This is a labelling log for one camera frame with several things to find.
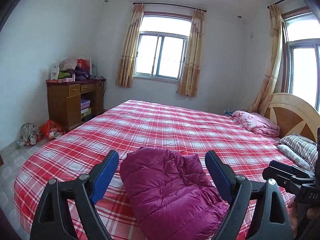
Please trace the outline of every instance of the wooden desk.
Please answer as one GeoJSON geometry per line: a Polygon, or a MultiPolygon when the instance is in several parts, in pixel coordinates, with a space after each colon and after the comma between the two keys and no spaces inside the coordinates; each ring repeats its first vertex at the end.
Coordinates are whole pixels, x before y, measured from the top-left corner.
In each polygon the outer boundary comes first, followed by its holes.
{"type": "Polygon", "coordinates": [[[105,79],[47,83],[49,119],[70,131],[82,124],[81,99],[90,100],[92,115],[103,114],[105,79]]]}

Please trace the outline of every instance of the pillow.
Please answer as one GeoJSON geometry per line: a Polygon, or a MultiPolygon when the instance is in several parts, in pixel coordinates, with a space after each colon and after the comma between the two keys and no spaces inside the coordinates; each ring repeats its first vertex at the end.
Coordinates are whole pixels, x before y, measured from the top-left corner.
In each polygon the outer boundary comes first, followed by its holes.
{"type": "Polygon", "coordinates": [[[301,135],[293,134],[283,137],[277,141],[277,143],[289,146],[289,148],[293,150],[295,154],[297,154],[310,165],[314,172],[316,160],[318,158],[317,146],[314,142],[301,135]]]}
{"type": "Polygon", "coordinates": [[[310,165],[301,157],[299,157],[297,154],[294,153],[293,150],[291,150],[287,145],[280,144],[277,146],[280,152],[282,152],[285,156],[287,156],[290,160],[294,161],[295,164],[297,164],[300,168],[303,168],[307,171],[313,172],[310,165]]]}

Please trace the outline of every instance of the wooden headboard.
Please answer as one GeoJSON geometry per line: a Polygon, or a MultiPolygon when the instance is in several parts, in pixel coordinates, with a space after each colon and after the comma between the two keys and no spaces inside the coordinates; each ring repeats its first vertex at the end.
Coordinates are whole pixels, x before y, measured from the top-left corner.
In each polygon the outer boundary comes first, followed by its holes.
{"type": "Polygon", "coordinates": [[[280,138],[300,134],[317,142],[320,115],[301,98],[288,93],[273,94],[265,117],[280,126],[280,138]]]}

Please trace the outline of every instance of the beige patterned curtain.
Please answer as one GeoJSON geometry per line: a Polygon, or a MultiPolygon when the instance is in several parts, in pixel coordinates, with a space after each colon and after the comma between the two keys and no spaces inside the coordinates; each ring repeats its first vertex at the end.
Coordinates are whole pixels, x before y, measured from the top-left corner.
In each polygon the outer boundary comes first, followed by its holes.
{"type": "Polygon", "coordinates": [[[196,97],[200,75],[202,26],[204,12],[195,9],[192,17],[187,56],[178,93],[186,96],[196,97]]]}
{"type": "Polygon", "coordinates": [[[118,65],[116,85],[132,87],[134,61],[137,53],[139,28],[144,13],[144,5],[136,4],[133,8],[130,25],[124,41],[121,58],[118,65]]]}
{"type": "Polygon", "coordinates": [[[273,92],[279,75],[281,57],[282,57],[282,16],[276,4],[269,8],[271,19],[271,59],[267,66],[265,76],[255,102],[250,107],[250,112],[256,112],[264,115],[271,102],[273,92]]]}

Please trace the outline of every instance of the window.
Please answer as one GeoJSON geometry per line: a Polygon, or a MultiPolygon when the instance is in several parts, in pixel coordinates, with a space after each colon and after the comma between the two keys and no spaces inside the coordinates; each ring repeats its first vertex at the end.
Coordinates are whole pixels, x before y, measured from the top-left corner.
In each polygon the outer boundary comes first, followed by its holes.
{"type": "Polygon", "coordinates": [[[190,29],[191,22],[188,20],[143,17],[134,76],[179,82],[190,29]]]}
{"type": "Polygon", "coordinates": [[[285,21],[289,51],[289,93],[317,111],[320,103],[320,23],[313,14],[285,21]]]}

